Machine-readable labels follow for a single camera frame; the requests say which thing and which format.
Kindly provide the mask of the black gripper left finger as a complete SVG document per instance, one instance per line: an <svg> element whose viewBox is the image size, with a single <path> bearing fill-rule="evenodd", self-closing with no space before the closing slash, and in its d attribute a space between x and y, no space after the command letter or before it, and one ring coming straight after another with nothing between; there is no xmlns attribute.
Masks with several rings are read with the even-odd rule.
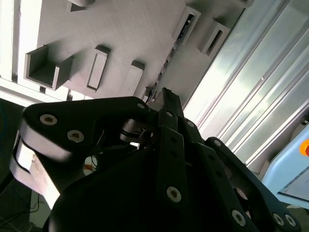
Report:
<svg viewBox="0 0 309 232"><path fill-rule="evenodd" d="M176 203L186 206L184 162L185 117L178 96L163 100L159 110L137 97L118 97L33 104L24 109L10 169L16 180L38 192L53 208L61 193L83 175L92 155L124 143L159 149L158 194L176 188Z"/></svg>

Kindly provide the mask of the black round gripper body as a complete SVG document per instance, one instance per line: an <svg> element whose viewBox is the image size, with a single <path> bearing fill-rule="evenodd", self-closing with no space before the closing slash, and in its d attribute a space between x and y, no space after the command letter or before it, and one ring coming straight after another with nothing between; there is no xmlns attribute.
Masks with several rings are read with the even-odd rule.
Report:
<svg viewBox="0 0 309 232"><path fill-rule="evenodd" d="M214 232L203 217L216 210L204 172L196 171L184 145L184 159L169 151L167 157L184 162L187 205L176 203L179 192L158 194L157 144L126 152L102 152L103 166L68 186L48 219L49 232Z"/></svg>

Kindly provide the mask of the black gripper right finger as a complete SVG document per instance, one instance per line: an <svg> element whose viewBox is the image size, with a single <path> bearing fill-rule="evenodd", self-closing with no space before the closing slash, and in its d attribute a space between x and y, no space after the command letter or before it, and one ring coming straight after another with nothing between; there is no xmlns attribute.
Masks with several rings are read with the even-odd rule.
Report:
<svg viewBox="0 0 309 232"><path fill-rule="evenodd" d="M204 172L214 213L203 217L215 232L299 232L299 222L263 183L224 145L203 140L196 125L183 114L179 96L163 89L163 104L177 116L196 171Z"/></svg>

